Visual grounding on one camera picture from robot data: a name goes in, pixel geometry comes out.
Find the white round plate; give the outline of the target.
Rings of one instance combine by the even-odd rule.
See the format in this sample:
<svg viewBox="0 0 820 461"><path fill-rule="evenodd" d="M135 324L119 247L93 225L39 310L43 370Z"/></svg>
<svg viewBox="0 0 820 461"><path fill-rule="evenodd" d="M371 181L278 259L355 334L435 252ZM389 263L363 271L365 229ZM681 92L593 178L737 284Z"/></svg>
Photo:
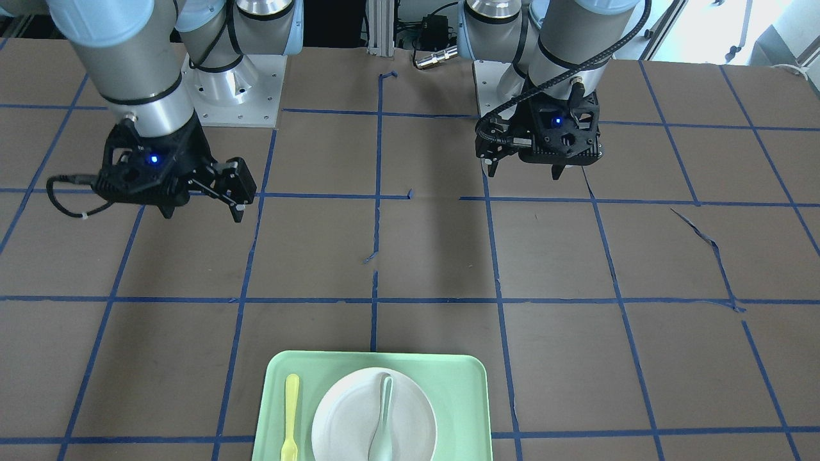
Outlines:
<svg viewBox="0 0 820 461"><path fill-rule="evenodd" d="M311 426L316 460L366 460L382 417L382 382L391 379L389 429L393 460L431 460L438 444L436 413L427 393L389 368L363 368L331 385Z"/></svg>

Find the black power brick background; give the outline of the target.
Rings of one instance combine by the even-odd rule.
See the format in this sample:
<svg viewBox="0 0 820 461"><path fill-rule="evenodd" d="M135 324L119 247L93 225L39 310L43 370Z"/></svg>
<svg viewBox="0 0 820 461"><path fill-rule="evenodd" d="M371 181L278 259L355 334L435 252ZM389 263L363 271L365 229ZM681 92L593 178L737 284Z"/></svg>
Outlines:
<svg viewBox="0 0 820 461"><path fill-rule="evenodd" d="M440 14L430 14L423 17L419 39L425 47L433 47L434 44L437 45L439 43L448 43L448 17Z"/></svg>

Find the aluminium frame post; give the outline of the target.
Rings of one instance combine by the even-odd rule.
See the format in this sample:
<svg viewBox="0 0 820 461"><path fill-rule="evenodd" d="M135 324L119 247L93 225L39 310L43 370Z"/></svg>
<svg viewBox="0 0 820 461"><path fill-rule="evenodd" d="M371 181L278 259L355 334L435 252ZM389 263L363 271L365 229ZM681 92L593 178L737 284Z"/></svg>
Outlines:
<svg viewBox="0 0 820 461"><path fill-rule="evenodd" d="M367 52L369 55L392 58L395 55L395 6L392 0L366 2Z"/></svg>

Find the light green plastic tray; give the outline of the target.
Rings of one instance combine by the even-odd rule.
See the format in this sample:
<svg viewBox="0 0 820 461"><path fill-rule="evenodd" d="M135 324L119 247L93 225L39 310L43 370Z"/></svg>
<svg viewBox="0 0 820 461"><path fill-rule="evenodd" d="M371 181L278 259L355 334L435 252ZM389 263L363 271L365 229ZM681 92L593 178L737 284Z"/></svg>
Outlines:
<svg viewBox="0 0 820 461"><path fill-rule="evenodd" d="M284 435L284 383L300 376L295 438L299 459L316 460L311 426L320 400L337 380L363 368L389 368L416 380L432 403L438 444L431 460L490 460L487 374L465 354L284 351L266 368L254 440L254 460L278 460Z"/></svg>

